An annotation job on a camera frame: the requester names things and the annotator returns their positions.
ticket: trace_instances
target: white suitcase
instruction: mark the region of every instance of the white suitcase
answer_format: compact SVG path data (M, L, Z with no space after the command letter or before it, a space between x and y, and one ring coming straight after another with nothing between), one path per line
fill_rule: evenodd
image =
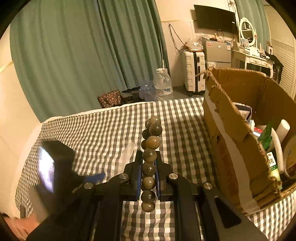
M205 91L204 74L195 76L205 71L205 54L203 52L183 52L182 53L184 84L190 92Z

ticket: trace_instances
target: round mirror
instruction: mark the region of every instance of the round mirror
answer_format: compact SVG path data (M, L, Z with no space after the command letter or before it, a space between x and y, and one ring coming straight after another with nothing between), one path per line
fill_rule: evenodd
M239 23L239 31L241 37L247 39L249 46L254 45L255 43L255 30L253 25L247 18L242 18Z

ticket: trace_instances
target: bed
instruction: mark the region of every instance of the bed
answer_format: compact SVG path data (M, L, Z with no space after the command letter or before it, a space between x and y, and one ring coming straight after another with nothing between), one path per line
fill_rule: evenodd
M43 139L59 140L76 151L75 172L80 175L105 172L106 181L116 173L116 161L128 142L133 141L140 148L145 121L152 115L162 120L159 151L163 161L189 182L216 184L202 102L202 97L142 102L48 119L36 127L26 143L12 186L11 208L16 216L20 206L27 215L33 212L28 188L39 181L38 147ZM274 241L295 211L294 194L291 194L248 218ZM145 213L141 201L124 202L121 234L121 240L174 240L173 203L156 201L155 211Z

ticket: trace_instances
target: brown bead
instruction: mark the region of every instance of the brown bead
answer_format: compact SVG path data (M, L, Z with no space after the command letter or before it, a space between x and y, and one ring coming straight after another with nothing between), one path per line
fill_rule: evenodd
M142 186L146 190L151 190L155 187L156 181L153 177L144 177L142 180Z
M144 139L148 139L149 136L151 136L149 130L148 130L148 129L143 130L143 132L142 132L142 137L143 137Z
M150 202L150 203L147 203L147 202L143 202L141 204L141 207L142 207L142 210L144 212L152 212L154 209L155 209L155 203L154 202Z
M160 136L163 128L160 124L154 123L149 127L149 132L152 136Z
M142 173L147 177L152 177L156 173L156 167L153 163L145 162L142 165Z
M144 152L143 152L143 159L145 162L154 162L155 159L156 159L156 151L155 150L152 150L152 149L149 149L147 148Z
M152 124L161 124L161 119L159 116L152 116L150 119L149 119L149 125L152 125Z
M147 143L146 143L146 141L147 140L143 140L142 142L141 142L141 147L145 150L145 149L147 149Z
M160 140L156 136L150 136L150 137L148 137L148 139L146 141L146 145L148 148L155 150L155 149L159 148Z
M143 202L154 202L156 198L155 192L151 191L151 190L145 190L144 192L142 192L141 195L141 200Z

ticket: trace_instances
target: floor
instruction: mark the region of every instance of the floor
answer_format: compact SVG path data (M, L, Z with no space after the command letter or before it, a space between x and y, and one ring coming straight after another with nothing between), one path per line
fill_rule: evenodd
M173 87L174 99L186 99L193 97L200 97L201 95L189 96L189 92L186 90L185 86Z

